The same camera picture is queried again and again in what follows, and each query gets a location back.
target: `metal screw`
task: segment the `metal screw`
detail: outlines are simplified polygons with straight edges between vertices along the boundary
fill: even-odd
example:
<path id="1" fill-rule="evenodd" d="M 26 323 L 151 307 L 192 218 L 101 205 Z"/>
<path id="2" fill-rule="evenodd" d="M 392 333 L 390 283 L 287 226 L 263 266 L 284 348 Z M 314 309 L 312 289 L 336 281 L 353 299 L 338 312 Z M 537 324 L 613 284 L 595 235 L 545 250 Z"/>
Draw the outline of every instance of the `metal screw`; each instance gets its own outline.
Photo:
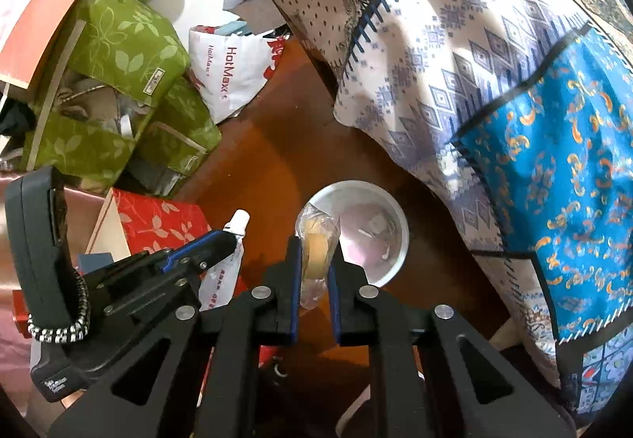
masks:
<path id="1" fill-rule="evenodd" d="M 376 288 L 373 285 L 361 286 L 358 292 L 360 296 L 365 299 L 374 299 L 378 297 L 378 293 L 379 293 L 378 288 Z"/>
<path id="2" fill-rule="evenodd" d="M 178 320 L 189 320 L 195 315 L 195 307 L 192 305 L 182 305 L 176 310 L 176 318 Z"/>
<path id="3" fill-rule="evenodd" d="M 255 286 L 255 288 L 251 290 L 251 295 L 255 299 L 268 299 L 271 293 L 271 289 L 267 286 Z"/>
<path id="4" fill-rule="evenodd" d="M 455 311 L 447 304 L 440 304 L 436 305 L 435 314 L 442 320 L 448 320 L 455 314 Z"/>

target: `black and white cord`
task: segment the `black and white cord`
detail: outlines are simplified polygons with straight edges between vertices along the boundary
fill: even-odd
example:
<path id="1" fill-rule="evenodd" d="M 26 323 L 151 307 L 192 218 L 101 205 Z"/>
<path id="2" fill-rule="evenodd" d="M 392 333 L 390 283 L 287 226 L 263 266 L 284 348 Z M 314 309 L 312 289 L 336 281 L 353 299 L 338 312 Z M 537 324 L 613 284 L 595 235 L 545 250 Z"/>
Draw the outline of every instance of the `black and white cord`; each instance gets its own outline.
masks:
<path id="1" fill-rule="evenodd" d="M 88 334 L 90 329 L 90 302 L 88 301 L 88 286 L 81 274 L 73 269 L 77 290 L 79 293 L 79 315 L 70 327 L 64 329 L 43 329 L 33 323 L 33 315 L 28 315 L 28 332 L 39 342 L 69 343 L 78 342 Z"/>

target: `plastic bag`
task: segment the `plastic bag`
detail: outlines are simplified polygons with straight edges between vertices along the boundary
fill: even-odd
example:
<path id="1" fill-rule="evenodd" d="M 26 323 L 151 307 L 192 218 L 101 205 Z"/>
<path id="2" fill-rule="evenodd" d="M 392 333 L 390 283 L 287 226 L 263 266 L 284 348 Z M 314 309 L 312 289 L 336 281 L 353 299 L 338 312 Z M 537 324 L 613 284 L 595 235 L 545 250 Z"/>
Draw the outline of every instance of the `plastic bag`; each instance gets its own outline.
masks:
<path id="1" fill-rule="evenodd" d="M 236 116 L 252 101 L 275 71 L 286 39 L 222 36 L 189 30 L 191 80 L 218 124 Z"/>
<path id="2" fill-rule="evenodd" d="M 244 255 L 242 239 L 246 235 L 246 224 L 250 218 L 251 216 L 246 211 L 238 209 L 230 222 L 224 226 L 225 231 L 235 234 L 237 246 L 233 254 L 208 269 L 198 290 L 198 299 L 202 305 L 201 311 L 229 304 L 233 297 Z"/>
<path id="3" fill-rule="evenodd" d="M 302 247 L 300 302 L 305 309 L 312 309 L 327 292 L 325 279 L 341 236 L 341 225 L 338 218 L 308 202 L 297 217 L 294 231 Z"/>

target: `orange paper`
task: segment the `orange paper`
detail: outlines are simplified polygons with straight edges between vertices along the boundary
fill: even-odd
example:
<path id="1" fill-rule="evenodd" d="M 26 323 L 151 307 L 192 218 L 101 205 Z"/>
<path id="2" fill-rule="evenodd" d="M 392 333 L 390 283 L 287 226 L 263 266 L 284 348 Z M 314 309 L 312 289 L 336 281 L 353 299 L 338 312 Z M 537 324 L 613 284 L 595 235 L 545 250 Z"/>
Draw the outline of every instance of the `orange paper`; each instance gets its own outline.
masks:
<path id="1" fill-rule="evenodd" d="M 75 0 L 31 0 L 0 51 L 0 80 L 27 89 Z"/>

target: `wooden table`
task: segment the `wooden table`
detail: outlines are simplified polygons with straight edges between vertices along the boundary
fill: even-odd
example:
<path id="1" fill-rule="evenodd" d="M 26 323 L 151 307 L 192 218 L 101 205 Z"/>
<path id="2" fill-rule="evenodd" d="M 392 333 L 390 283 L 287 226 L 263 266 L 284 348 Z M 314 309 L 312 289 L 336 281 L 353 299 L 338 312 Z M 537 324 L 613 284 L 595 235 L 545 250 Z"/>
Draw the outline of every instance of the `wooden table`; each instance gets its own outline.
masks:
<path id="1" fill-rule="evenodd" d="M 313 194 L 346 179 L 375 183 L 402 205 L 411 232 L 403 269 L 386 288 L 406 304 L 450 304 L 491 336 L 508 314 L 447 209 L 370 137 L 340 125 L 332 107 L 316 70 L 291 40 L 262 92 L 221 124 L 220 146 L 179 199 L 197 202 L 214 228 L 238 208 L 251 214 L 242 275 L 256 286 L 268 265 L 284 259 L 297 214 Z M 284 358 L 293 391 L 331 423 L 369 381 L 366 348 L 335 346 L 327 300 L 302 315 L 299 343 Z"/>

